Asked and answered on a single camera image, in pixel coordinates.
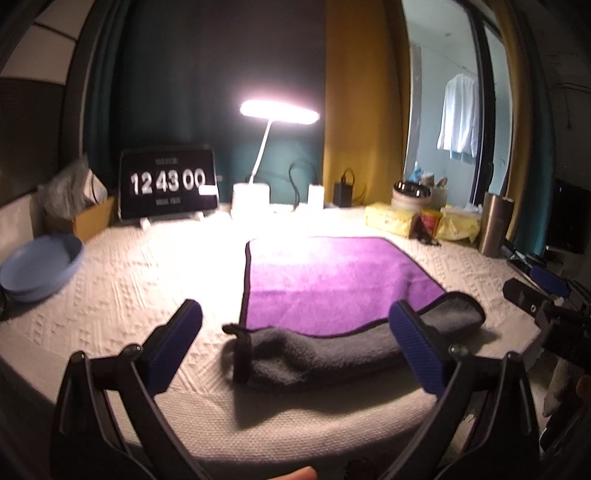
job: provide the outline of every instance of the black monitor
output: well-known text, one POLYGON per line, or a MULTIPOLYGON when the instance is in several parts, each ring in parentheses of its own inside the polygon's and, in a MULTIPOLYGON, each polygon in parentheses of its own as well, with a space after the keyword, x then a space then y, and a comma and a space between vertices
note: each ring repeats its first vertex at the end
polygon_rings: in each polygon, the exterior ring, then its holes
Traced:
POLYGON ((591 226, 591 192, 556 180, 547 244, 574 254, 584 254, 591 226))

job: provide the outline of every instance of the microfiber cloth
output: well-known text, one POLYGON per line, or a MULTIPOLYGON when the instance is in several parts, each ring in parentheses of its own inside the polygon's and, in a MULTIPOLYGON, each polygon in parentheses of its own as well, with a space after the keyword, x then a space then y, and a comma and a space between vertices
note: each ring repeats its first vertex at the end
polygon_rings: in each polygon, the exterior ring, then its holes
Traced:
POLYGON ((444 290, 385 238, 257 238, 246 245, 240 325, 340 335, 388 316, 406 300, 416 311, 444 290))
MULTIPOLYGON (((475 333, 485 321, 479 303, 460 292, 443 294, 417 313, 450 342, 475 333)), ((311 390, 405 364, 386 318, 332 336, 237 324, 224 325, 223 331, 236 336, 233 380, 257 390, 311 390)))

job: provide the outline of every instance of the yellow tissue package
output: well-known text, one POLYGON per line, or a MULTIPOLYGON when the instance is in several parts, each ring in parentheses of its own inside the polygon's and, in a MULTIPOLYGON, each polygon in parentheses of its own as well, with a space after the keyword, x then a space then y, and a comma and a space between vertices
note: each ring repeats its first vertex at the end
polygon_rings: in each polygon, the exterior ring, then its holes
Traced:
POLYGON ((417 212, 396 209, 386 203, 374 203, 365 207, 365 224, 408 238, 416 214, 417 212))
POLYGON ((468 238, 474 243, 480 232, 480 216, 457 209, 443 209, 443 216, 437 228, 439 240, 457 241, 468 238))

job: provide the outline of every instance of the desk lamp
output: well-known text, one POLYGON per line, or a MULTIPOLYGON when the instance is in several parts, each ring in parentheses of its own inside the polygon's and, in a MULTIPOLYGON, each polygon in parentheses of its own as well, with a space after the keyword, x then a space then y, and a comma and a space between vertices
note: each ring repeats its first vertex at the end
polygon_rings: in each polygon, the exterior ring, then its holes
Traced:
POLYGON ((267 120, 267 128, 262 137, 261 148, 256 157, 255 166, 252 169, 248 183, 235 183, 232 192, 232 217, 270 212, 271 191, 266 183, 254 183, 254 178, 261 165, 262 155, 265 151, 269 130, 273 122, 289 122, 292 124, 311 125, 320 115, 312 110, 300 108, 283 102, 273 100, 247 100, 240 107, 240 113, 245 116, 264 118, 267 120))

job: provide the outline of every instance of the hanging white towel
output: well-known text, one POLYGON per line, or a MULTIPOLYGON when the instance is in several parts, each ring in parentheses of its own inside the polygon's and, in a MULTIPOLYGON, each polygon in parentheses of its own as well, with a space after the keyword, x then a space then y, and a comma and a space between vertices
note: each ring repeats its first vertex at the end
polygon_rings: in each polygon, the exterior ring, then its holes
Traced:
POLYGON ((439 150, 476 158, 480 136, 480 101, 476 78, 459 73, 445 88, 439 150))

